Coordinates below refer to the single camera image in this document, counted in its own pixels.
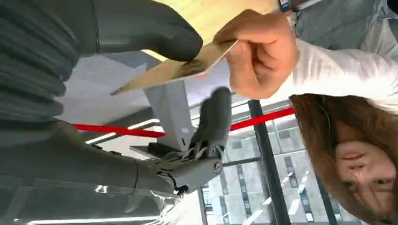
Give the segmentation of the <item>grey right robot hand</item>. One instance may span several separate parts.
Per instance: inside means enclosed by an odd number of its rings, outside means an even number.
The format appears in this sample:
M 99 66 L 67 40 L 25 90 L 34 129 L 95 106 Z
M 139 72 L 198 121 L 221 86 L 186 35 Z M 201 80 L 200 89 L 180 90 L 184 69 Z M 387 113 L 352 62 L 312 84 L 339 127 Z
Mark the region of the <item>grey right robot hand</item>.
M 153 0 L 3 0 L 0 3 L 0 222 L 3 225 L 173 225 L 179 202 L 222 172 L 231 93 L 203 103 L 184 136 L 184 86 L 156 72 L 142 84 L 176 144 L 151 143 L 139 160 L 87 144 L 58 119 L 56 98 L 82 57 L 152 50 L 198 74 L 203 41 L 174 9 Z

